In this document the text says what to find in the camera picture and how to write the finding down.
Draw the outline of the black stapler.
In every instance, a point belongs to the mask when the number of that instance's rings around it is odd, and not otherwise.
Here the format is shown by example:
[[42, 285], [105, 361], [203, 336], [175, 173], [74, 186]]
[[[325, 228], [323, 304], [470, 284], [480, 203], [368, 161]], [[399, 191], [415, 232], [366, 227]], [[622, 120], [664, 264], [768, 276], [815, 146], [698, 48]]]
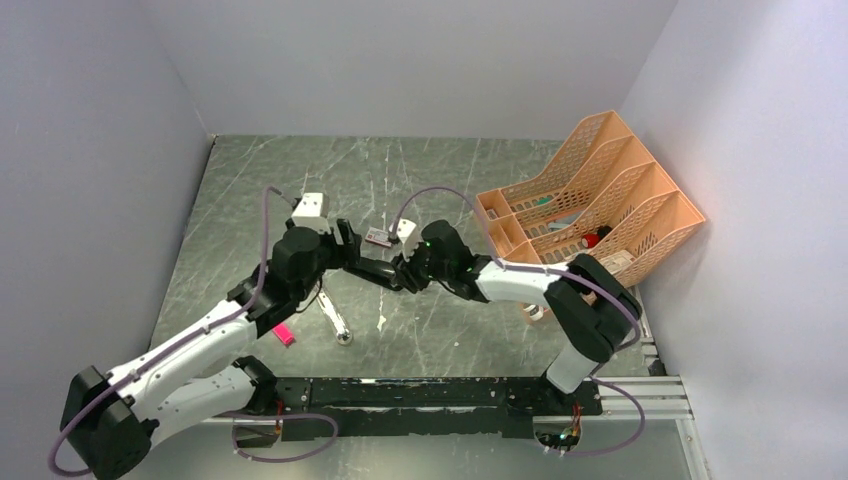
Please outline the black stapler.
[[362, 280], [391, 291], [405, 289], [399, 278], [398, 258], [391, 261], [360, 257], [357, 262], [344, 268], [344, 271]]

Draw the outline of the red white staple box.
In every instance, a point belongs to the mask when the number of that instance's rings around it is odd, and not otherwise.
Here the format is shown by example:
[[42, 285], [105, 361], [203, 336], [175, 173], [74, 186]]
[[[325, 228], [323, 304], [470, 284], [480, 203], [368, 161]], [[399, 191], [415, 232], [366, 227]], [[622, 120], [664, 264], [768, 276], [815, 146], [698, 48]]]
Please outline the red white staple box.
[[391, 248], [393, 242], [388, 232], [370, 227], [365, 234], [364, 240], [368, 243], [381, 246], [383, 248]]

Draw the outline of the beige stapler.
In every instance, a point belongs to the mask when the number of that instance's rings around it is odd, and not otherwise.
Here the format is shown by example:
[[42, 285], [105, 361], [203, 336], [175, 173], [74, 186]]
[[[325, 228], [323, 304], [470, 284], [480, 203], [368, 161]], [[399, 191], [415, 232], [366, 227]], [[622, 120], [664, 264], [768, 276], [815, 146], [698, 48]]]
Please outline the beige stapler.
[[318, 292], [317, 303], [332, 328], [336, 342], [342, 346], [350, 345], [353, 341], [350, 326], [324, 290]]

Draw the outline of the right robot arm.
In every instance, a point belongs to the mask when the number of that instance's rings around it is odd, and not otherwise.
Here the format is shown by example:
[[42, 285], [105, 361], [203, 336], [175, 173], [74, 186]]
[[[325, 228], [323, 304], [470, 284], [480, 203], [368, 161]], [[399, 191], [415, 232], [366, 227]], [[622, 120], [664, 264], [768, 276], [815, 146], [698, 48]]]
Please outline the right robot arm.
[[550, 413], [562, 414], [573, 406], [582, 382], [640, 331], [641, 305], [591, 255], [545, 266], [474, 254], [445, 220], [421, 228], [401, 219], [392, 235], [402, 246], [393, 260], [393, 282], [412, 293], [437, 282], [464, 300], [516, 302], [553, 315], [567, 342], [547, 367], [547, 381], [539, 389], [540, 402]]

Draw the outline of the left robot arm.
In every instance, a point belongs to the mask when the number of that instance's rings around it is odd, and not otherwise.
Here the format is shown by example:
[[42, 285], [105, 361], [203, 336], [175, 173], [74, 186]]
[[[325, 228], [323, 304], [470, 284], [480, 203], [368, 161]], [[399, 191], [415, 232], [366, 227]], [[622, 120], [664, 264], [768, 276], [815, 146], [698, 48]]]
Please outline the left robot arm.
[[204, 378], [211, 364], [260, 339], [298, 313], [328, 270], [361, 258], [361, 235], [346, 220], [290, 219], [260, 262], [205, 316], [158, 347], [106, 372], [79, 371], [66, 396], [60, 436], [85, 464], [82, 475], [118, 479], [167, 438], [210, 417], [261, 416], [277, 400], [276, 378], [243, 357]]

